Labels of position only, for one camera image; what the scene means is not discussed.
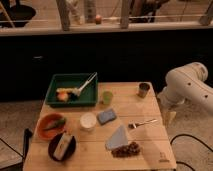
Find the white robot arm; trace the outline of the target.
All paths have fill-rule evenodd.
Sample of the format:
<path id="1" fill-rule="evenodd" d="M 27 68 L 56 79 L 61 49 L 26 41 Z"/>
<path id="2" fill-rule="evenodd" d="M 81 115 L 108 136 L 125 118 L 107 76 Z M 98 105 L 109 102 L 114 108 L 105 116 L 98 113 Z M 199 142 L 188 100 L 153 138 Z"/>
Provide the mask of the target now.
<path id="1" fill-rule="evenodd" d="M 176 116 L 173 108 L 183 104 L 186 99 L 213 114 L 213 88 L 205 84 L 207 77 L 208 70 L 200 62 L 171 69 L 166 74 L 166 86 L 157 95 L 165 126 L 168 126 Z"/>

